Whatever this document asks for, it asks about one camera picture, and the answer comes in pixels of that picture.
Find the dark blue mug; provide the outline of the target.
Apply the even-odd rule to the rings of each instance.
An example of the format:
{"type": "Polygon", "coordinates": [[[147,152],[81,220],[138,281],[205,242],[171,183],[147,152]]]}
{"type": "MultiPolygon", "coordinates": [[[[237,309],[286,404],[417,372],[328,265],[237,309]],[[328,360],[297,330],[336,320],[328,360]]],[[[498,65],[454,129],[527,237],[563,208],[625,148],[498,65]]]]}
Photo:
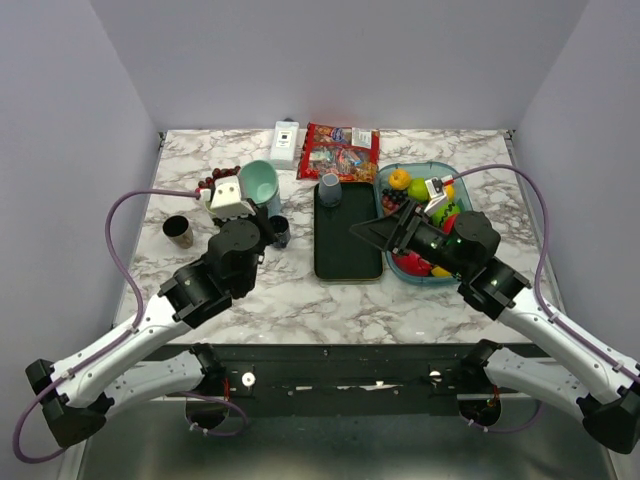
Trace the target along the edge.
{"type": "Polygon", "coordinates": [[[276,240],[272,246],[278,249],[284,249],[288,246],[291,233],[290,224],[286,217],[282,215],[274,215],[269,218],[270,224],[274,230],[276,240]]]}

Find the grey blue dotted mug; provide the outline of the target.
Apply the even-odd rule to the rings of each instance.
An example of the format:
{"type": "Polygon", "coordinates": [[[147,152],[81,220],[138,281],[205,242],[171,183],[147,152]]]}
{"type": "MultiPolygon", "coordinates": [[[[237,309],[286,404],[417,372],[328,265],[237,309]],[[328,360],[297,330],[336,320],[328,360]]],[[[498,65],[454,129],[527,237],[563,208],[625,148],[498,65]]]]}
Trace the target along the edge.
{"type": "Polygon", "coordinates": [[[328,208],[335,207],[340,203],[342,187],[337,174],[326,173],[320,178],[318,196],[320,203],[328,208]]]}

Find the brown striped mug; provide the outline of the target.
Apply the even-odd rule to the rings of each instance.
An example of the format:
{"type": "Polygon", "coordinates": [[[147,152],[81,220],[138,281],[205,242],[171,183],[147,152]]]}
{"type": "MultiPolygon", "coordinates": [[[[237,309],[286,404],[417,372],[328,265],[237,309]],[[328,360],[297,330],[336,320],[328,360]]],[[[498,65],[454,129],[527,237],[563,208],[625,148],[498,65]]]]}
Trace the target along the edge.
{"type": "Polygon", "coordinates": [[[162,225],[162,231],[179,248],[189,249],[193,246],[193,231],[189,220],[182,215],[173,215],[167,218],[162,225]]]}

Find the mint green mug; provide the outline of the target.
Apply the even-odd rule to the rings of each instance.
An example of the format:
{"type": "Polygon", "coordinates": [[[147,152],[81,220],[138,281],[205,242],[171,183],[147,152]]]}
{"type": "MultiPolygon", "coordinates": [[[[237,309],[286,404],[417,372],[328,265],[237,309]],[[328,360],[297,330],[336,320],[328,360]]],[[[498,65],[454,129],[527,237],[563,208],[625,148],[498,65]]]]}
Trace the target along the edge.
{"type": "Polygon", "coordinates": [[[269,202],[279,191],[277,172],[267,161],[256,160],[246,164],[238,177],[245,196],[255,203],[269,202]]]}

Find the light green large mug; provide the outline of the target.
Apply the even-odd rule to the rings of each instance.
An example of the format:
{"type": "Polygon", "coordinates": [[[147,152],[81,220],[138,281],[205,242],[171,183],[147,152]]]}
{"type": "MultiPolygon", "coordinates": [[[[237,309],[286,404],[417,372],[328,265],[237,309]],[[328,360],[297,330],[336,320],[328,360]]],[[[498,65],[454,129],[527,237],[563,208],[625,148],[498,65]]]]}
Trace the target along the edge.
{"type": "Polygon", "coordinates": [[[221,228],[228,221],[228,219],[226,217],[220,217],[218,214],[216,214],[213,211],[210,211],[209,214],[210,214],[210,218],[211,218],[212,222],[218,228],[221,228]]]}

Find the light blue hexagonal mug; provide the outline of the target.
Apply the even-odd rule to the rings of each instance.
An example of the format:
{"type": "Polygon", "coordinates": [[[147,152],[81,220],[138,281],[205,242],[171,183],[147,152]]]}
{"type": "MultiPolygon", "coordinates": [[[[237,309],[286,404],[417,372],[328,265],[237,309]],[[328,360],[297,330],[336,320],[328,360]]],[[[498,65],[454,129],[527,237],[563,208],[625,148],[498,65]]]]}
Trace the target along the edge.
{"type": "Polygon", "coordinates": [[[270,198],[265,202],[268,211],[268,217],[274,217],[281,214],[282,203],[280,190],[276,188],[270,198]]]}

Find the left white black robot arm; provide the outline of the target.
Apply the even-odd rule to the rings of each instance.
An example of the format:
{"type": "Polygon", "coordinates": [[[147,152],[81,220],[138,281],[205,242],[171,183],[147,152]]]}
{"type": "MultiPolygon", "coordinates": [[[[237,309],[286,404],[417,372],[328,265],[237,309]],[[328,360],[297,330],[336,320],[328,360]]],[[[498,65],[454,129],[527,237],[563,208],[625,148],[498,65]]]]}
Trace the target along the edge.
{"type": "Polygon", "coordinates": [[[25,370],[47,427],[62,449],[97,433],[109,415],[165,394],[214,393],[222,380],[211,349],[191,347],[167,361],[145,357],[230,309],[255,286],[266,246],[275,240],[267,209],[240,204],[195,261],[180,267],[137,313],[81,351],[25,370]]]}

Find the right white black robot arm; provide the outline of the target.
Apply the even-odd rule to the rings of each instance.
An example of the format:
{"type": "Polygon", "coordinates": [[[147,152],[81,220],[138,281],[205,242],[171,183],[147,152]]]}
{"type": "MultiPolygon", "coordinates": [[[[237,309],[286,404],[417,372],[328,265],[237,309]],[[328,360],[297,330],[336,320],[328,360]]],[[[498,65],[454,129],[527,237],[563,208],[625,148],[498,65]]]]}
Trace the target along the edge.
{"type": "Polygon", "coordinates": [[[413,252],[444,268],[474,310],[519,332],[554,359],[527,360],[481,342],[460,379],[480,392],[493,384],[564,411],[607,449],[631,453],[639,442],[639,363],[584,330],[547,302],[529,280],[495,255],[501,237],[481,212],[459,214],[449,232],[428,223],[415,202],[394,214],[351,226],[381,251],[413,252]]]}

